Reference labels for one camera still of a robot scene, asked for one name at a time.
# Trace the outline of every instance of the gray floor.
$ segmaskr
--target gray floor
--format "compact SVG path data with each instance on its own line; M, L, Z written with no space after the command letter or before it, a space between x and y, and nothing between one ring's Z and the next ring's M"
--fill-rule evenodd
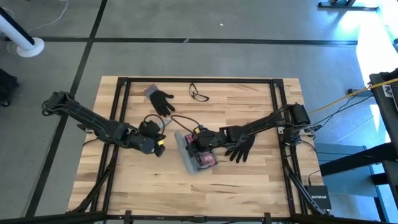
M97 37L358 40L363 30L374 26L369 21L378 20L375 12L318 11L317 2L109 0ZM69 0L57 23L31 34L88 37L100 4L100 0ZM56 19L65 1L0 0L0 6L13 10L16 21L30 30ZM378 38L373 37L375 47ZM46 42L39 56L20 58L1 44L0 67L19 77L21 87L12 105L0 108L0 178L6 183L0 185L0 219L25 213L58 121L44 118L40 105L51 92L70 89L84 48L85 43ZM369 70L363 64L377 66L377 60L360 62L361 58L357 46L94 43L76 99L92 108L103 75L294 77L300 79L305 105L311 111L342 97L348 88L364 86ZM340 105L311 119L318 121ZM382 122L365 122L373 116L372 105L374 100L368 100L336 115L319 131L316 141L367 147L384 142ZM84 138L69 119L37 215L65 211ZM345 202L352 209L342 209ZM333 197L339 208L336 215L377 220L374 207L364 207L362 212L354 207L368 202L368 198Z

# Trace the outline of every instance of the eyeglasses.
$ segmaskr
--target eyeglasses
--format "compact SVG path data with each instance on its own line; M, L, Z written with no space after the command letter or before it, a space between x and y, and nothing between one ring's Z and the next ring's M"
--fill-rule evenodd
M197 87L193 83L191 83L191 85L189 85L189 94L192 96L192 98L194 98L196 101L199 101L199 102L206 102L210 99L210 97L208 97L208 96L203 96L203 95L199 94Z

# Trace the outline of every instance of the white stand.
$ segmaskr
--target white stand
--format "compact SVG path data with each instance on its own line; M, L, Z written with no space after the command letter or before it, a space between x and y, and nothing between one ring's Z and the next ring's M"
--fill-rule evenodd
M21 57L33 57L44 49L44 41L32 38L0 7L0 31L18 45L17 53Z

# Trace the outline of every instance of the yellow cable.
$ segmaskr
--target yellow cable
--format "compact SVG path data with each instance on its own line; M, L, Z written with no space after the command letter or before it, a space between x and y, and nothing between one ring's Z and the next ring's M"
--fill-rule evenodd
M392 79L392 80L389 80L389 81L385 81L385 82L382 82L382 83L378 83L378 84L375 84L375 85L371 85L369 87L363 88L362 90L354 91L354 92L352 92L352 93L350 93L350 94L348 94L348 95L346 95L346 96L344 96L344 97L342 97L342 98L340 98L340 99L338 99L338 100L336 100L334 102L329 103L326 106L323 106L323 107L321 107L321 108L319 108L319 109L317 109L315 111L309 112L309 114L316 113L318 111L324 110L324 109L328 108L329 106L335 105L336 103L340 102L341 100L343 100L345 98L348 98L348 97L351 97L353 95L356 95L358 93L362 93L362 92L364 92L366 90L370 90L370 89L373 89L373 88L376 88L376 87L379 87L379 86L382 86L382 85L387 85L387 84L390 84L390 83L393 83L393 82L398 82L398 78L395 78L395 79Z

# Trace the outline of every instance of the wooden table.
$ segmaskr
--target wooden table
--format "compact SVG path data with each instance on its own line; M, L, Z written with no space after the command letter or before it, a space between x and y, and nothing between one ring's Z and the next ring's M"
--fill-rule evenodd
M111 111L117 79L101 79L94 111L105 118ZM284 83L287 102L303 103L299 80L286 78ZM151 84L132 83L125 122L138 127L144 116L155 113L143 94ZM215 131L222 126L246 124L272 112L270 89L265 84L197 83L200 94L210 97L206 103L197 102L188 94L189 83L156 85L175 96L169 100L176 108L175 114L193 118ZM122 101L123 90L120 97L119 102ZM195 127L190 121L181 119L180 122L189 128ZM219 165L197 175L190 175L185 169L174 138L176 130L183 132L174 122L167 126L167 149L162 157L145 155L133 149L119 150L109 214L119 215L132 210L134 215L263 217L264 212L269 212L272 217L290 216L275 129L256 136L247 162L230 162L223 155L225 149L216 149ZM86 140L94 138L87 135ZM310 138L305 137L304 140L312 143ZM75 208L94 186L102 148L103 143L99 141L83 148L69 209ZM310 146L300 144L297 156L306 184L308 175L319 169L317 155ZM321 185L320 173L313 174L311 181L313 185ZM300 211L297 190L294 185L292 188L296 211Z

